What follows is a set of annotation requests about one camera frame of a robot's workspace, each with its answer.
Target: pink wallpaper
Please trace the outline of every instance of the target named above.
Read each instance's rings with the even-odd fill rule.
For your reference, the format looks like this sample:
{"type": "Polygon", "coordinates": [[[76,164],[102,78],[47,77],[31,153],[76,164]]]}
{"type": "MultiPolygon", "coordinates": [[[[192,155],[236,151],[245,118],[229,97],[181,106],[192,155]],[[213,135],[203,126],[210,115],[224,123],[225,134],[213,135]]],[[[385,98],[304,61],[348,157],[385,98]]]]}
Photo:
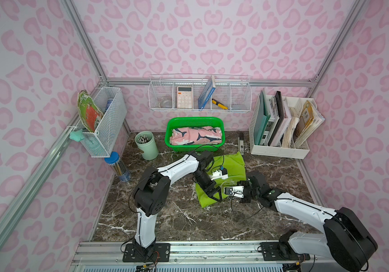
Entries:
{"type": "Polygon", "coordinates": [[[75,0],[109,77],[313,78],[349,0],[75,0]]]}
{"type": "Polygon", "coordinates": [[[389,1],[372,0],[316,95],[326,122],[305,161],[328,205],[355,211],[389,272],[389,1]]]}
{"type": "Polygon", "coordinates": [[[0,1],[0,217],[96,83],[58,0],[0,1]]]}
{"type": "MultiPolygon", "coordinates": [[[[122,153],[122,130],[114,150],[122,153]]],[[[100,216],[114,174],[71,141],[0,252],[0,272],[67,271],[78,243],[86,241],[100,216]]]]}
{"type": "MultiPolygon", "coordinates": [[[[263,87],[252,87],[252,109],[263,87]]],[[[221,113],[221,112],[193,112],[193,111],[172,111],[157,112],[149,108],[148,86],[126,86],[121,87],[124,100],[127,104],[127,116],[125,120],[132,131],[166,131],[167,123],[174,117],[192,116],[214,116],[219,117],[224,122],[225,131],[249,129],[251,112],[247,113],[221,113]]],[[[269,87],[268,94],[274,94],[277,90],[283,96],[304,97],[307,91],[305,87],[269,87]]]]}

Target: folded cloth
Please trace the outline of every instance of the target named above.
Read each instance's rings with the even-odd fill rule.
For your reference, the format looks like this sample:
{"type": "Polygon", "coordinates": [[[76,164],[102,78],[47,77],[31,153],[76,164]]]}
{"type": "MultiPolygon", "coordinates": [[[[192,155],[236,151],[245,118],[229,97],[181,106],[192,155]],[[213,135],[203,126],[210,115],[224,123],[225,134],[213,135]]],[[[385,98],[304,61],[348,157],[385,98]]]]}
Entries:
{"type": "Polygon", "coordinates": [[[172,136],[169,137],[171,145],[189,144],[220,144],[222,132],[220,128],[211,126],[202,128],[176,128],[172,129],[172,136]]]}

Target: marble floor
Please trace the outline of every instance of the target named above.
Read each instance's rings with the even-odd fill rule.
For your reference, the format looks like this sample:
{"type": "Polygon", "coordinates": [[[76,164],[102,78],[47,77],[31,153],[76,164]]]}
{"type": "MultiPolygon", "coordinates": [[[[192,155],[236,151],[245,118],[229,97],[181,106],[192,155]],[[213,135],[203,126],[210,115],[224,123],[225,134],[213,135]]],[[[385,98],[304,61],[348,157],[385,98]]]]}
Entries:
{"type": "MultiPolygon", "coordinates": [[[[238,134],[236,131],[226,132],[225,144],[214,155],[236,153],[238,134]]],[[[134,133],[130,135],[122,155],[132,179],[126,183],[119,183],[118,179],[113,182],[92,241],[126,241],[133,237],[137,214],[128,209],[127,200],[143,170],[150,165],[168,165],[185,154],[174,153],[168,148],[164,143],[164,133],[154,133],[160,153],[154,160],[143,160],[134,136],[134,133]]],[[[271,187],[287,190],[298,198],[312,202],[294,159],[251,155],[247,132],[244,141],[246,172],[258,170],[267,177],[271,187]]],[[[290,229],[317,232],[315,228],[289,215],[269,209],[259,211],[260,207],[254,200],[250,204],[241,204],[235,199],[231,211],[231,200],[226,198],[221,203],[202,209],[192,175],[187,175],[171,186],[165,207],[158,214],[155,227],[157,241],[269,240],[278,239],[290,229]]]]}

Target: lime green fabric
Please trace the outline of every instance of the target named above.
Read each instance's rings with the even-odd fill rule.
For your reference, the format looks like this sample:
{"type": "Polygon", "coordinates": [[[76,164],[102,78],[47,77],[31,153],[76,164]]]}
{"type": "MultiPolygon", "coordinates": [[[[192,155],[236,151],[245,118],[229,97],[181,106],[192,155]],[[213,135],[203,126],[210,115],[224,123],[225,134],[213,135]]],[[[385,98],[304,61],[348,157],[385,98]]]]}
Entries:
{"type": "MultiPolygon", "coordinates": [[[[214,164],[211,169],[213,169],[216,166],[220,166],[222,164],[222,161],[223,161],[222,156],[214,157],[214,164]]],[[[225,155],[223,167],[228,170],[228,178],[225,180],[218,178],[215,181],[221,187],[222,198],[226,198],[228,196],[225,195],[223,192],[224,187],[236,186],[237,182],[241,180],[246,180],[245,161],[243,160],[243,157],[241,156],[240,152],[238,152],[237,154],[225,155]]],[[[205,208],[217,202],[214,199],[210,199],[207,196],[207,194],[201,189],[201,187],[199,187],[199,184],[197,183],[196,183],[196,193],[202,208],[205,208]]],[[[219,199],[220,198],[219,193],[216,193],[214,197],[219,199]]]]}

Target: calculator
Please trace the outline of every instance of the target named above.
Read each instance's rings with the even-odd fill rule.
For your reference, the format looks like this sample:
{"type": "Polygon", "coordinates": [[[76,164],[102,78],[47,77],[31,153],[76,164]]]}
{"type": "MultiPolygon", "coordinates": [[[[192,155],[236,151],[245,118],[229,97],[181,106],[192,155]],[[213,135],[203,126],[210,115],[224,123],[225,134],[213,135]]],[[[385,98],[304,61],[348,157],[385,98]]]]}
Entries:
{"type": "Polygon", "coordinates": [[[177,108],[178,109],[192,109],[193,108],[193,95],[192,87],[179,86],[177,87],[177,108]]]}

